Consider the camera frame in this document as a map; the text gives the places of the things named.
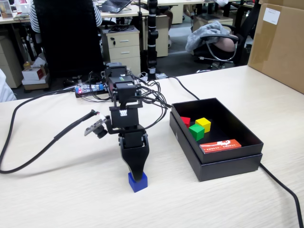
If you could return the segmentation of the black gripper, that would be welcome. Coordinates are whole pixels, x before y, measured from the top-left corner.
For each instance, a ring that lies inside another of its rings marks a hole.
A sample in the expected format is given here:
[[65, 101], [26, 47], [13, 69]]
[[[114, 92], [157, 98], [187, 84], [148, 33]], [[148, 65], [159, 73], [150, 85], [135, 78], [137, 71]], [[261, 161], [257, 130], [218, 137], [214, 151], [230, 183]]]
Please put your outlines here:
[[139, 182], [149, 155], [148, 136], [144, 129], [128, 129], [119, 133], [122, 159], [125, 161], [133, 179]]

